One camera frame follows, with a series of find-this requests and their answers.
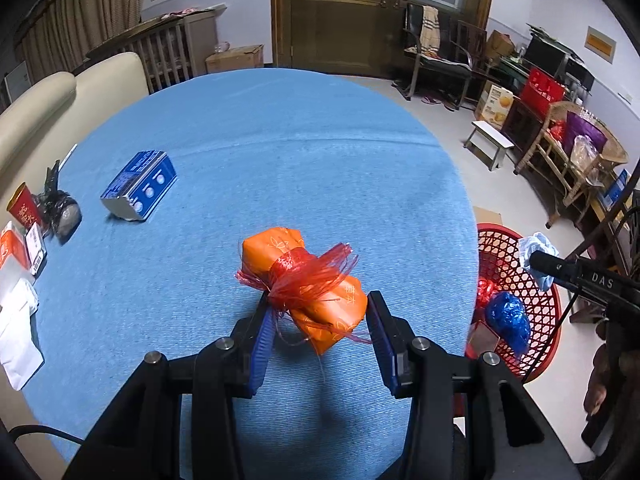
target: blue plastic bag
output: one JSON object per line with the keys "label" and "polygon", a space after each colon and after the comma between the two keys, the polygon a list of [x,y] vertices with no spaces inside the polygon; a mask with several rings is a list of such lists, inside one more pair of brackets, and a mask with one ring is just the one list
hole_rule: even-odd
{"label": "blue plastic bag", "polygon": [[531,324],[520,298],[507,291],[498,292],[487,303],[484,320],[510,346],[517,359],[526,354]]}

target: red can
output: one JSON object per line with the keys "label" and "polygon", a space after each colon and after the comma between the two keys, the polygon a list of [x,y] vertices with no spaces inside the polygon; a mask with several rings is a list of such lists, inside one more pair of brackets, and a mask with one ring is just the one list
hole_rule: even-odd
{"label": "red can", "polygon": [[33,201],[31,191],[29,191],[29,188],[27,187],[27,184],[25,182],[20,184],[20,186],[18,186],[18,189],[15,190],[14,195],[12,196],[11,200],[9,200],[6,210],[11,213],[11,215],[14,216],[14,218],[18,222],[20,222],[25,227],[25,229],[27,229],[27,231],[36,222],[40,226],[42,232],[47,230],[47,226],[40,217],[38,208]]}

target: black pole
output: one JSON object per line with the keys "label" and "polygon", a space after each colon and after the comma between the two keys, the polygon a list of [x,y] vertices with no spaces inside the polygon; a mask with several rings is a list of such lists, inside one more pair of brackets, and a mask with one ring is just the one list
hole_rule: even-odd
{"label": "black pole", "polygon": [[575,260],[578,256],[580,256],[584,251],[586,251],[589,247],[593,245],[593,242],[601,234],[604,226],[611,222],[618,213],[622,209],[623,204],[626,202],[626,199],[629,198],[631,192],[636,188],[636,184],[638,183],[638,179],[640,178],[640,159],[634,168],[634,172],[631,174],[629,181],[626,183],[625,188],[620,193],[620,196],[616,200],[616,203],[609,209],[602,222],[600,222],[596,228],[589,233],[589,235],[584,239],[584,241],[578,245],[572,252],[569,254],[565,260]]}
{"label": "black pole", "polygon": [[560,325],[562,325],[562,322],[566,319],[566,317],[569,315],[569,312],[571,312],[572,307],[574,306],[575,300],[578,299],[578,293],[580,293],[580,289],[578,289],[578,292],[576,292],[572,298],[569,300],[569,304],[567,305],[566,309],[564,310],[564,312],[562,313],[562,316],[560,316],[560,319],[558,319],[558,321],[556,322],[556,326],[554,327],[554,329],[551,331],[551,334],[549,334],[549,337],[546,338],[545,344],[542,347],[542,350],[540,350],[540,352],[538,352],[538,355],[536,356],[536,358],[533,360],[533,364],[529,367],[529,370],[527,371],[526,374],[524,374],[524,377],[522,378],[522,384],[527,382],[527,379],[529,379],[529,376],[531,375],[531,373],[533,372],[534,368],[536,367],[536,365],[540,362],[540,359],[542,359],[542,355],[545,353],[546,349],[548,348],[548,346],[551,344],[551,342],[554,340],[554,337],[556,336],[556,334],[558,333],[558,330],[560,330]]}

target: black cable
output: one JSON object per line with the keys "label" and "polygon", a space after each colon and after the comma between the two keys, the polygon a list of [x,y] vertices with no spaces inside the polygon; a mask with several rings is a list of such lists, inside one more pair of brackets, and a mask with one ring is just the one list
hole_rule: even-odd
{"label": "black cable", "polygon": [[586,251],[593,245],[595,239],[601,234],[602,230],[604,229],[604,226],[611,222],[616,216],[618,216],[618,213],[622,209],[622,206],[625,204],[626,199],[629,198],[631,192],[636,188],[638,180],[640,180],[640,158],[638,159],[636,167],[634,168],[631,177],[629,177],[626,186],[620,193],[620,196],[615,201],[614,205],[611,206],[611,209],[609,209],[609,211],[604,215],[602,222],[596,225],[596,228],[584,238],[584,241],[565,258],[566,261],[575,260],[578,256],[580,256],[584,251]]}
{"label": "black cable", "polygon": [[540,362],[540,359],[542,359],[542,355],[545,353],[545,351],[548,348],[548,346],[554,340],[554,337],[558,333],[558,330],[560,330],[560,326],[562,325],[562,322],[564,322],[566,317],[569,315],[569,312],[571,312],[571,309],[574,306],[575,300],[578,299],[578,295],[579,294],[580,294],[580,289],[578,289],[578,291],[569,300],[569,305],[567,305],[567,308],[562,313],[562,316],[560,316],[560,319],[558,319],[558,321],[556,321],[556,326],[551,331],[551,334],[549,334],[549,337],[546,338],[545,344],[543,345],[543,347],[540,350],[540,352],[538,352],[538,355],[536,356],[536,358],[533,359],[533,364],[529,367],[529,370],[527,370],[527,373],[524,374],[524,377],[522,378],[522,384],[527,382],[527,379],[529,379],[529,376],[533,372],[534,368]]}
{"label": "black cable", "polygon": [[634,227],[629,224],[629,222],[627,221],[627,224],[630,227],[630,231],[631,231],[631,244],[630,244],[630,256],[631,256],[631,266],[629,268],[629,277],[632,280],[638,280],[638,274],[640,274],[640,251],[638,251],[638,235],[640,234],[640,230],[638,232],[634,232]]}
{"label": "black cable", "polygon": [[609,256],[609,254],[611,253],[611,251],[613,250],[613,246],[615,244],[615,240],[616,238],[618,238],[618,235],[620,234],[620,231],[622,231],[622,228],[624,227],[624,225],[626,223],[629,222],[629,220],[631,220],[631,217],[635,214],[640,213],[640,206],[633,206],[632,208],[630,208],[625,215],[622,217],[622,220],[620,221],[620,223],[618,224],[618,226],[616,227],[616,230],[613,231],[613,243],[609,246],[609,249],[607,249],[607,251],[604,253],[603,255],[603,259],[607,258]]}
{"label": "black cable", "polygon": [[21,436],[31,433],[48,433],[53,436],[58,436],[60,438],[64,438],[65,440],[69,440],[82,446],[84,444],[84,440],[78,438],[76,436],[65,433],[64,431],[56,430],[55,428],[50,428],[49,426],[41,426],[40,424],[24,424],[22,426],[16,426],[11,431],[9,431],[9,438],[12,442],[18,440]]}

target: purple bag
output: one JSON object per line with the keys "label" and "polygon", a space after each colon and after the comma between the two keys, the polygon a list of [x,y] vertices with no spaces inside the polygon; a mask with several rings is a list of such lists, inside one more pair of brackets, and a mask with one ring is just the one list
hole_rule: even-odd
{"label": "purple bag", "polygon": [[589,121],[583,119],[573,112],[566,114],[566,130],[562,139],[562,149],[571,156],[574,149],[575,137],[584,135],[591,139],[593,146],[598,153],[602,153],[604,145],[607,143],[607,136],[603,134],[597,126],[593,126]]}

